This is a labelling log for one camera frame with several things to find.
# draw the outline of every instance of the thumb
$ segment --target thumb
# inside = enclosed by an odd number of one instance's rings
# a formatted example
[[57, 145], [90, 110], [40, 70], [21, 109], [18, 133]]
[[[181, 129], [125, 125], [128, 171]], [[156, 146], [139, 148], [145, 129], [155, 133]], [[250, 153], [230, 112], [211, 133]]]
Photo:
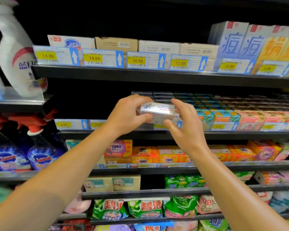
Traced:
[[141, 124], [150, 121], [153, 118], [152, 114], [149, 113], [145, 113], [145, 114], [141, 114], [139, 116], [135, 117], [135, 122], [138, 126], [140, 126]]
[[180, 129], [170, 120], [164, 120], [164, 125], [169, 129], [172, 136], [178, 136], [181, 134]]

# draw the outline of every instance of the person's left hand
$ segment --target person's left hand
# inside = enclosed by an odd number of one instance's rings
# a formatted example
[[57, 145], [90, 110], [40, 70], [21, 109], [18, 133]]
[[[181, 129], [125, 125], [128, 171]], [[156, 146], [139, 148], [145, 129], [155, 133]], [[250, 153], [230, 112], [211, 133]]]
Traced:
[[145, 122], [150, 122], [153, 118], [152, 114], [136, 115], [136, 108], [147, 102], [153, 102], [153, 100], [138, 94], [120, 99], [104, 126], [111, 129], [119, 137], [135, 130]]

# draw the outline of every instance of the green soap package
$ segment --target green soap package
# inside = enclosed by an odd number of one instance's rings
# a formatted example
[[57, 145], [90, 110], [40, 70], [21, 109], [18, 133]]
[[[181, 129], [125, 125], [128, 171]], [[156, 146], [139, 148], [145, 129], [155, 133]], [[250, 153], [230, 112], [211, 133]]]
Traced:
[[162, 201], [136, 200], [128, 201], [128, 211], [133, 217], [162, 217]]
[[189, 218], [196, 216], [198, 196], [173, 196], [163, 201], [164, 216], [171, 218]]
[[91, 219], [118, 221], [128, 216], [123, 199], [99, 199], [94, 202]]
[[183, 174], [166, 174], [165, 185], [165, 189], [185, 188], [187, 181]]
[[185, 176], [186, 187], [204, 187], [206, 182], [200, 174], [189, 173]]
[[225, 219], [199, 221], [198, 231], [227, 231], [228, 223]]
[[234, 172], [234, 174], [243, 182], [251, 179], [255, 172]]

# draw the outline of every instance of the person's right hand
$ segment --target person's right hand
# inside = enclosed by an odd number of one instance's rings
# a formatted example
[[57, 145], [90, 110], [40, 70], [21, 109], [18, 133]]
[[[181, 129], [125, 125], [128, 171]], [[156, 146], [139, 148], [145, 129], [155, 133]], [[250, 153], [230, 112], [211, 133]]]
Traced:
[[170, 130], [178, 146], [186, 153], [208, 148], [202, 123], [194, 106], [177, 99], [171, 99], [171, 102], [180, 109], [176, 111], [181, 113], [180, 117], [184, 120], [184, 124], [182, 128], [179, 129], [173, 121], [164, 120], [164, 125]]

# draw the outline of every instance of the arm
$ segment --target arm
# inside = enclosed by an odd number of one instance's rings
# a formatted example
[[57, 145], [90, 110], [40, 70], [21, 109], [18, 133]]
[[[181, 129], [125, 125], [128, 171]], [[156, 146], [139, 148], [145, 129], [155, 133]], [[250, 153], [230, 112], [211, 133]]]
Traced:
[[47, 230], [112, 142], [152, 118], [136, 116], [136, 107], [146, 102], [152, 100], [139, 95], [119, 100], [104, 126], [8, 196], [0, 204], [0, 230]]
[[231, 229], [289, 231], [289, 224], [210, 151], [195, 108], [180, 100], [172, 102], [180, 109], [183, 127], [177, 128], [170, 120], [164, 124], [178, 146], [195, 162]]

